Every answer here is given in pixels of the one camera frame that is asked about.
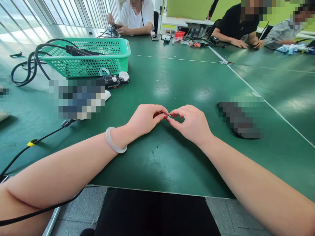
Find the red container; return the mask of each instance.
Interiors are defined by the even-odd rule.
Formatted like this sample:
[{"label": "red container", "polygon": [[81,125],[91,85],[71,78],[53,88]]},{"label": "red container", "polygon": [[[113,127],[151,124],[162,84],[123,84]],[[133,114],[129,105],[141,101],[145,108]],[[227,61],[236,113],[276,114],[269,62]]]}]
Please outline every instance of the red container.
[{"label": "red container", "polygon": [[175,38],[184,38],[184,36],[185,36],[185,32],[183,32],[183,31],[177,31],[176,33],[175,33]]}]

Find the chair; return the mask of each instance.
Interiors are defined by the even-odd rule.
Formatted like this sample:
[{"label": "chair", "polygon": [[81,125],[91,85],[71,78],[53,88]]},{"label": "chair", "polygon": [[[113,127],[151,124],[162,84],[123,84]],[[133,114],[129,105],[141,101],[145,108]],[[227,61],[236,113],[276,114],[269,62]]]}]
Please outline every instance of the chair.
[{"label": "chair", "polygon": [[157,35],[158,34],[158,16],[159,16],[159,13],[157,11],[155,11],[153,13],[153,19],[154,19],[154,32],[155,34]]},{"label": "chair", "polygon": [[273,28],[273,26],[268,25],[266,30],[262,33],[261,37],[259,40],[263,40],[267,37],[267,35],[269,34],[269,32],[271,31],[271,29]]},{"label": "chair", "polygon": [[221,20],[222,20],[222,19],[217,19],[217,20],[213,23],[213,26],[207,30],[207,34],[208,34],[209,36],[212,35],[214,29],[218,26],[218,24],[220,23]]}]

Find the green plastic basket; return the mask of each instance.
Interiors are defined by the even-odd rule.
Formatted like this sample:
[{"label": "green plastic basket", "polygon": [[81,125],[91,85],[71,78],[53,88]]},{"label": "green plastic basket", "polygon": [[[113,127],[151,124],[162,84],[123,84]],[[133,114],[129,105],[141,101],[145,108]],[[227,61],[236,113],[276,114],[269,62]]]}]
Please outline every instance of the green plastic basket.
[{"label": "green plastic basket", "polygon": [[[99,70],[106,68],[111,75],[121,71],[128,72],[128,57],[131,55],[129,41],[122,38],[64,38],[79,49],[100,52],[100,56],[72,56],[65,50],[53,47],[44,47],[41,51],[52,56],[39,57],[54,70],[67,78],[99,76]],[[55,45],[70,45],[64,41],[55,41]]]}]

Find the person's hand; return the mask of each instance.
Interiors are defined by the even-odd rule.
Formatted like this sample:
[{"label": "person's hand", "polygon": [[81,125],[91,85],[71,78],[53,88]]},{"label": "person's hand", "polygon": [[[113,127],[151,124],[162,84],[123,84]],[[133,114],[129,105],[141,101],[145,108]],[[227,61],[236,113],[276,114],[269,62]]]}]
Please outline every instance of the person's hand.
[{"label": "person's hand", "polygon": [[209,143],[209,139],[213,137],[210,131],[207,119],[204,113],[192,105],[186,105],[171,111],[172,117],[185,118],[183,123],[180,123],[172,118],[166,118],[167,121],[177,129],[188,140],[195,143],[197,146]]},{"label": "person's hand", "polygon": [[238,40],[238,39],[233,39],[231,41],[231,44],[234,45],[234,46],[237,46],[239,48],[247,48],[248,44],[245,43],[244,41],[242,40]]},{"label": "person's hand", "polygon": [[117,29],[117,32],[120,35],[132,35],[132,30],[129,29],[127,26],[124,26],[124,27]]},{"label": "person's hand", "polygon": [[110,25],[114,25],[115,24],[115,20],[113,18],[113,15],[111,13],[109,13],[107,16],[106,16],[106,20],[107,22],[110,24]]},{"label": "person's hand", "polygon": [[291,44],[296,44],[296,42],[292,39],[288,39],[288,40],[282,40],[280,41],[282,45],[286,44],[286,45],[291,45]]},{"label": "person's hand", "polygon": [[264,46],[265,41],[264,40],[259,40],[253,43],[253,49],[260,49]]},{"label": "person's hand", "polygon": [[140,137],[153,130],[153,128],[168,115],[169,113],[166,108],[161,105],[141,104],[126,126],[129,130],[132,130],[136,137]]}]

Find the floor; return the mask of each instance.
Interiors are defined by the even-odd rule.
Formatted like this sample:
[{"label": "floor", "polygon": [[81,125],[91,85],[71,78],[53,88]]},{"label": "floor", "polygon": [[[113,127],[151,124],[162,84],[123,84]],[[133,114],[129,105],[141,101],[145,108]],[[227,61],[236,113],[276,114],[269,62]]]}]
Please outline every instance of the floor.
[{"label": "floor", "polygon": [[[83,190],[73,202],[63,206],[51,236],[79,236],[86,228],[95,228],[106,187]],[[206,198],[222,236],[270,236],[235,199]]]}]

